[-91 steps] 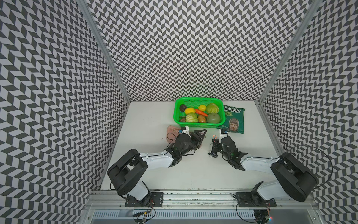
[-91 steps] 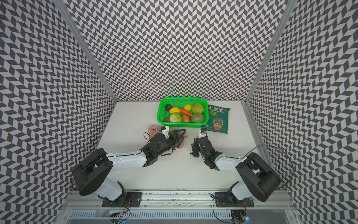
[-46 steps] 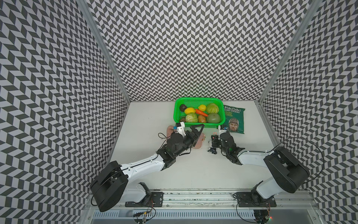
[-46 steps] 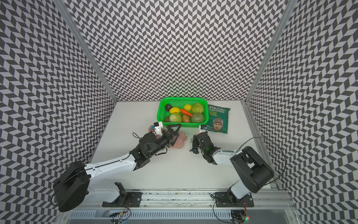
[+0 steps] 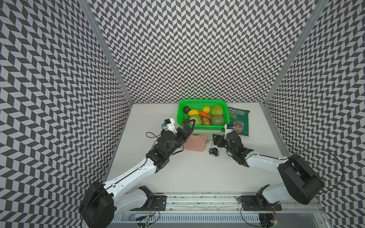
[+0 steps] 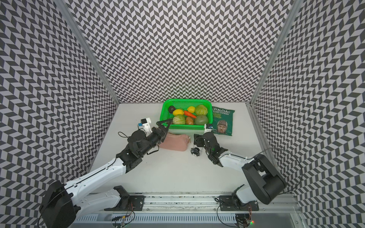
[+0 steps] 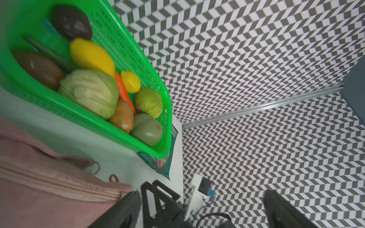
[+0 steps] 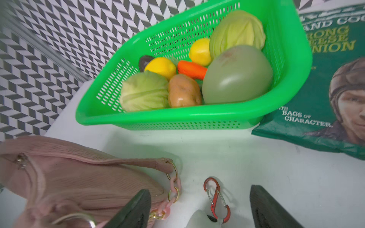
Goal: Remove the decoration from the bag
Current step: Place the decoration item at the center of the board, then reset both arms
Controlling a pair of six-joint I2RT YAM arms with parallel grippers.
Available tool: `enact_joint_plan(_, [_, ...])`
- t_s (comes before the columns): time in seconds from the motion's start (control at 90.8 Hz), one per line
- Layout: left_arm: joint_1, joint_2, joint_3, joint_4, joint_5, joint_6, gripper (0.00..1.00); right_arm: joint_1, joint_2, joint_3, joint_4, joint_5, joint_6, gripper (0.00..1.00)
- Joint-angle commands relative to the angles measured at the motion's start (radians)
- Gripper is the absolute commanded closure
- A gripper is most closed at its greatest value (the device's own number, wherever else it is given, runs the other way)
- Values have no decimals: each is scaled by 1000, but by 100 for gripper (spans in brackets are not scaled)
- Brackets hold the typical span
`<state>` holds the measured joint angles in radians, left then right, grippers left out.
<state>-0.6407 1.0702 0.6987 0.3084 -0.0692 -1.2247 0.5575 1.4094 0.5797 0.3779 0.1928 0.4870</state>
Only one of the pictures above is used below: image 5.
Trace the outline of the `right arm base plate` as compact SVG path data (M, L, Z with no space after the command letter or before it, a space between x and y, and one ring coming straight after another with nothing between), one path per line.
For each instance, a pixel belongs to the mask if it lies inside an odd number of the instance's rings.
M282 211L282 206L279 201L269 203L263 197L263 191L269 185L265 185L255 195L241 195L237 201L241 203L244 211Z

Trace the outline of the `pink corduroy pouch bag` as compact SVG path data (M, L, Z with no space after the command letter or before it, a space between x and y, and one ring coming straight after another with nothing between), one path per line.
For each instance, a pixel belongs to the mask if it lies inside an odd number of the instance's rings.
M190 135L182 147L188 151L203 152L208 142L209 136L207 135Z

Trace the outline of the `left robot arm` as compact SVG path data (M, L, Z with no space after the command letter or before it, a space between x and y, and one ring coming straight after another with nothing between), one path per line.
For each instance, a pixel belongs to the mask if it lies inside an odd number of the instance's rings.
M79 227L106 228L115 216L145 205L151 193L141 188L130 190L163 169L172 155L183 151L196 121L185 121L179 128L174 123L172 118L164 121L153 146L136 166L116 178L104 183L96 181L88 187L79 207Z

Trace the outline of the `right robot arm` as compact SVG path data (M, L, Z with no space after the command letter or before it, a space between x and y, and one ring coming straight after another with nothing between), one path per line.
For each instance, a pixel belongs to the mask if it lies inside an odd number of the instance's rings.
M251 199L241 197L244 205L253 203L259 210L286 200L308 205L324 188L324 182L318 173L299 155L273 157L259 154L244 147L236 132L214 134L213 145L224 148L227 155L241 166L262 169L281 177L281 183L261 187Z

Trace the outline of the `white black keychain decoration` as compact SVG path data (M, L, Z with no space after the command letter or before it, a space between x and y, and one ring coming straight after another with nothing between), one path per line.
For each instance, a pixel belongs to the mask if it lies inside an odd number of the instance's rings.
M218 157L219 156L219 150L216 147L212 147L209 149L210 156Z

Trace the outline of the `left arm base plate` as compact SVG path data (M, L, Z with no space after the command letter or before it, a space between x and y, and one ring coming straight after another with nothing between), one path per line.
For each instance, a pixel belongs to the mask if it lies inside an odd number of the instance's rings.
M146 200L143 205L132 209L131 211L147 211L147 210L157 210L165 211L167 205L167 196L162 194L154 194L146 186L141 186L138 191L142 192L142 197Z

